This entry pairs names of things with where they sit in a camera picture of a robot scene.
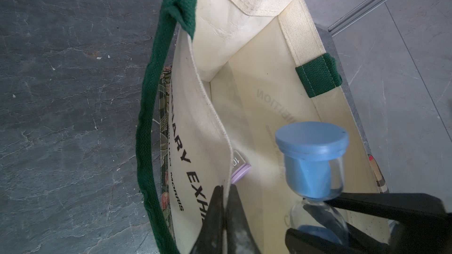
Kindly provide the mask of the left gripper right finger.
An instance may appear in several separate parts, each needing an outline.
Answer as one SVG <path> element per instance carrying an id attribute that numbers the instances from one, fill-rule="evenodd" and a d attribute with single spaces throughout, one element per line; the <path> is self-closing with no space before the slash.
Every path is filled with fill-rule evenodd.
<path id="1" fill-rule="evenodd" d="M 260 254 L 251 233 L 238 189 L 230 186 L 226 206 L 226 246 L 228 254 Z"/>

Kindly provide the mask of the blue hourglass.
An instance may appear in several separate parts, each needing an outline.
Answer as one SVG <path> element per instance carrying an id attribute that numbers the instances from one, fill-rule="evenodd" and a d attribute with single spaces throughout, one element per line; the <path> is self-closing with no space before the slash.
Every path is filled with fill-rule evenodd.
<path id="1" fill-rule="evenodd" d="M 331 123 L 298 122 L 278 129 L 275 141 L 284 155 L 287 184 L 300 196 L 290 210 L 291 228 L 348 246 L 346 221 L 327 204 L 343 192 L 347 131 Z"/>

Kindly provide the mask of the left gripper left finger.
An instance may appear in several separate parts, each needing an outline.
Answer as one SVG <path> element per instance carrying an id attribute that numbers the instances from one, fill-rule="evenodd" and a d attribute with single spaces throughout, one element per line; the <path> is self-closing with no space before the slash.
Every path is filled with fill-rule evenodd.
<path id="1" fill-rule="evenodd" d="M 200 234 L 191 254 L 222 254 L 224 226 L 224 188 L 214 188 Z"/>

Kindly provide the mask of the cream canvas tote bag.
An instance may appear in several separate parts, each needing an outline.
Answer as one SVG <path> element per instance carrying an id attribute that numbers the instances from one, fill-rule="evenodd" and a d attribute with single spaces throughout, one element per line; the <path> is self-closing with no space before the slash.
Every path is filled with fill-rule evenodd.
<path id="1" fill-rule="evenodd" d="M 284 254 L 288 187 L 277 129 L 344 128 L 344 190 L 378 192 L 359 129 L 305 0 L 163 0 L 142 83 L 137 180 L 162 254 L 193 247 L 233 155 L 251 165 L 237 184 L 264 254 Z"/>

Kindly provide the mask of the purple hourglass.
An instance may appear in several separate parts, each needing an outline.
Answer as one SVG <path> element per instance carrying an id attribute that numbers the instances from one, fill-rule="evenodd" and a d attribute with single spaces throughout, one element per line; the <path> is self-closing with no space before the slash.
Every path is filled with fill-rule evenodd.
<path id="1" fill-rule="evenodd" d="M 237 150 L 233 150 L 231 183 L 236 184 L 241 178 L 248 174 L 251 165 Z"/>

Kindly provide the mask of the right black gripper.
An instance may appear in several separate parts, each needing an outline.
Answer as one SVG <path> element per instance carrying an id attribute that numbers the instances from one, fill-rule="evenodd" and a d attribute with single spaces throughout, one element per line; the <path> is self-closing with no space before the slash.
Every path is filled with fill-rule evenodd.
<path id="1" fill-rule="evenodd" d="M 291 254 L 452 252 L 452 214 L 434 196 L 344 193 L 327 204 L 346 211 L 348 246 L 289 229 L 286 247 Z"/>

